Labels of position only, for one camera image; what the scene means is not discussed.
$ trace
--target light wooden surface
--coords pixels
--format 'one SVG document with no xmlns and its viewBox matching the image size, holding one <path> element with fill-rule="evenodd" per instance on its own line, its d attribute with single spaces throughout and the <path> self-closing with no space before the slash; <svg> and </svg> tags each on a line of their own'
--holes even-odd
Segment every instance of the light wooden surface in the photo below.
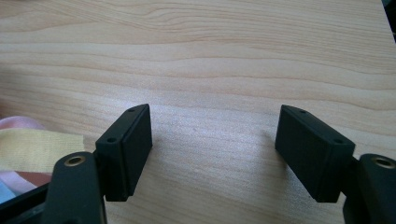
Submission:
<svg viewBox="0 0 396 224">
<path fill-rule="evenodd" d="M 149 103 L 154 147 L 109 223 L 343 223 L 274 150 L 304 108 L 396 158 L 396 48 L 380 0 L 0 0 L 0 116 L 94 141 Z"/>
</svg>

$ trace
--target black plastic part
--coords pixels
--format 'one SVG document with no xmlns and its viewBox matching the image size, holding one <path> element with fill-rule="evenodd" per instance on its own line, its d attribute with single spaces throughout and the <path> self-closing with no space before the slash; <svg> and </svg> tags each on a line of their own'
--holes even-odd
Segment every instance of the black plastic part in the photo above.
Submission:
<svg viewBox="0 0 396 224">
<path fill-rule="evenodd" d="M 358 184 L 358 168 L 361 163 L 352 158 L 344 171 L 342 191 L 346 195 L 343 207 L 346 224 L 369 224 L 370 216 Z"/>
<path fill-rule="evenodd" d="M 149 105 L 126 110 L 96 141 L 103 194 L 110 202 L 134 195 L 152 147 Z"/>
<path fill-rule="evenodd" d="M 365 154 L 361 156 L 357 174 L 371 223 L 396 223 L 396 161 Z"/>
<path fill-rule="evenodd" d="M 0 204 L 0 223 L 38 223 L 48 185 L 28 191 Z"/>
<path fill-rule="evenodd" d="M 282 105 L 276 150 L 319 203 L 336 203 L 355 144 L 307 111 Z"/>
<path fill-rule="evenodd" d="M 41 223 L 106 223 L 96 162 L 90 152 L 72 153 L 56 162 Z"/>
</svg>

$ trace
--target screw hole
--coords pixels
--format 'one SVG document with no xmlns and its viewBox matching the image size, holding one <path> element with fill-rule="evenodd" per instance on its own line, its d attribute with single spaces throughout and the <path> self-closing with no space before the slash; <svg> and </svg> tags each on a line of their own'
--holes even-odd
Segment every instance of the screw hole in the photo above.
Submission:
<svg viewBox="0 0 396 224">
<path fill-rule="evenodd" d="M 113 143 L 115 141 L 117 141 L 117 138 L 107 138 L 108 143 Z"/>
<path fill-rule="evenodd" d="M 65 166 L 77 166 L 82 164 L 85 161 L 85 157 L 83 156 L 76 156 L 68 159 L 64 162 Z"/>
<path fill-rule="evenodd" d="M 377 164 L 378 166 L 381 166 L 381 167 L 387 168 L 387 169 L 394 169 L 396 167 L 395 163 L 393 163 L 392 161 L 389 161 L 385 158 L 375 157 L 375 158 L 373 158 L 373 162 L 375 164 Z"/>
<path fill-rule="evenodd" d="M 335 143 L 337 143 L 337 144 L 343 144 L 344 142 L 343 142 L 343 140 L 341 140 L 341 139 L 334 139 L 334 142 Z"/>
</svg>

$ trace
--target wood grain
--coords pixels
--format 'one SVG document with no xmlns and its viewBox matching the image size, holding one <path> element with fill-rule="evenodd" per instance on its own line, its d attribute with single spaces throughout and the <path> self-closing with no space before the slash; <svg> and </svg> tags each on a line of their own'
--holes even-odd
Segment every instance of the wood grain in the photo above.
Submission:
<svg viewBox="0 0 396 224">
<path fill-rule="evenodd" d="M 0 0 L 0 117 L 94 141 L 151 106 L 154 147 L 109 223 L 343 223 L 274 150 L 279 108 L 396 158 L 396 48 L 374 0 Z"/>
</svg>

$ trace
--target yellow cloth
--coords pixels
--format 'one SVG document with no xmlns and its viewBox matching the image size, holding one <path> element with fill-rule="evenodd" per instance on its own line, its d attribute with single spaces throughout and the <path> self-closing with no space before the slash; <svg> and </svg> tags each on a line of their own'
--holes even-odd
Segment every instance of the yellow cloth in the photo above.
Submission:
<svg viewBox="0 0 396 224">
<path fill-rule="evenodd" d="M 83 150 L 82 135 L 34 129 L 0 130 L 0 171 L 51 173 L 61 157 Z"/>
</svg>

